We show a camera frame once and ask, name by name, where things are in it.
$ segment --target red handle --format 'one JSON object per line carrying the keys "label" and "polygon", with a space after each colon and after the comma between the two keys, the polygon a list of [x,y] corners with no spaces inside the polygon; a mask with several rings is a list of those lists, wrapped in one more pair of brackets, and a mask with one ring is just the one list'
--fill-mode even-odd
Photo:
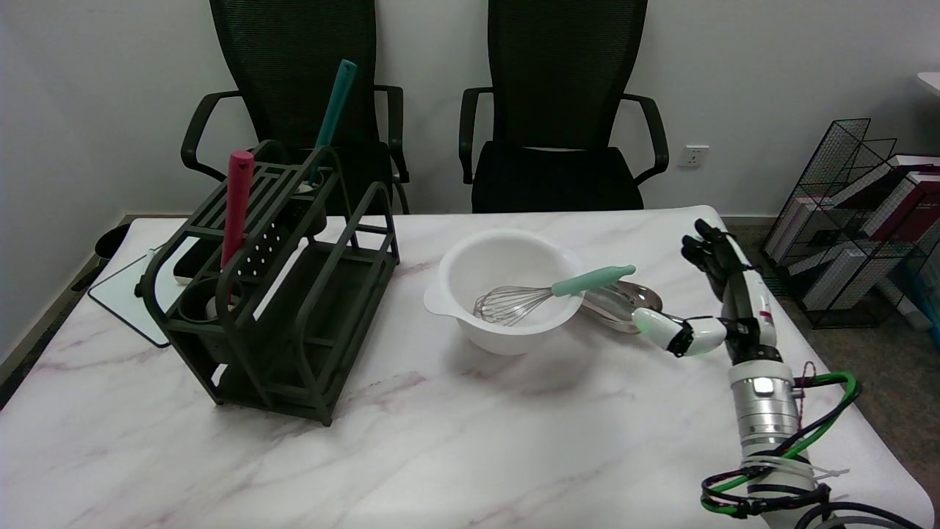
{"label": "red handle", "polygon": [[244,242],[244,218],[248,212],[248,195],[254,175],[255,155],[248,151],[233,152],[228,158],[226,238],[222,243],[223,268]]}

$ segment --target teal handle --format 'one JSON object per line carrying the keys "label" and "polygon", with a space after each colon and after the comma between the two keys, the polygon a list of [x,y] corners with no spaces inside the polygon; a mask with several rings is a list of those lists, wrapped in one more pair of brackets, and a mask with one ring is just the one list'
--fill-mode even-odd
{"label": "teal handle", "polygon": [[592,288],[600,288],[614,284],[623,276],[629,276],[636,271],[636,266],[606,266],[593,272],[582,274],[576,278],[559,281],[552,285],[552,296],[562,297],[584,292]]}
{"label": "teal handle", "polygon": [[[337,78],[333,81],[333,92],[330,93],[330,102],[326,105],[326,113],[323,115],[323,122],[320,124],[320,133],[317,135],[316,147],[329,145],[333,141],[333,133],[339,124],[339,116],[343,113],[343,107],[346,105],[346,96],[353,87],[355,73],[358,67],[354,62],[343,59],[339,63]],[[310,170],[310,176],[307,183],[313,185],[316,179],[319,167]]]}

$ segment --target mint green whisk handle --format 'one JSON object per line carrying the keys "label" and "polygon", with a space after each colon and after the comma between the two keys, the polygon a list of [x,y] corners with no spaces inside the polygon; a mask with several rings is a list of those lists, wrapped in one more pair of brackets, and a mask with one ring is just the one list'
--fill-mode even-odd
{"label": "mint green whisk handle", "polygon": [[636,266],[605,266],[593,272],[582,274],[576,278],[559,281],[552,285],[552,296],[562,297],[584,292],[592,288],[600,288],[614,284],[623,276],[629,276],[636,271]]}

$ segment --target black trash bin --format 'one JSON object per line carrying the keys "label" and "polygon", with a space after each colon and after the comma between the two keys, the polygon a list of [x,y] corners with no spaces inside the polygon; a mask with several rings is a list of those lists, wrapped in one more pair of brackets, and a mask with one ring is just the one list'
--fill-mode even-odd
{"label": "black trash bin", "polygon": [[102,273],[102,270],[104,270],[111,261],[111,258],[115,256],[115,253],[118,251],[118,248],[120,248],[121,243],[124,242],[124,237],[127,236],[127,231],[130,228],[130,223],[121,224],[98,239],[98,242],[95,243],[95,255],[98,257],[98,264],[71,286],[73,292],[82,292],[91,286],[91,283],[95,282]]}

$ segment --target dark green utensil rack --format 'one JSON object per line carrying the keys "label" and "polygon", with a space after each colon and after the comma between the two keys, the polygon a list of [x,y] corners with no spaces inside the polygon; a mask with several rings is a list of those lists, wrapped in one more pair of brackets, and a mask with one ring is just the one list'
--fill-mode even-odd
{"label": "dark green utensil rack", "polygon": [[[298,184],[317,168],[329,168],[327,175],[318,175],[322,184],[312,193],[297,194]],[[316,235],[326,225],[325,203],[334,192],[342,193],[347,215],[342,235],[331,244],[317,241]],[[363,224],[366,210],[376,205],[384,211],[385,226]],[[331,424],[343,384],[400,262],[388,190],[373,184],[350,211],[339,160],[328,147],[314,150],[300,166],[257,162],[244,245],[220,270],[225,216],[226,186],[221,184],[148,266],[143,279],[148,311],[216,404]],[[381,245],[362,248],[356,235],[363,232],[383,235]],[[309,246],[256,319],[256,308],[304,236]],[[217,248],[164,313],[154,293],[156,272],[190,237]],[[211,302],[217,317],[207,310]]]}

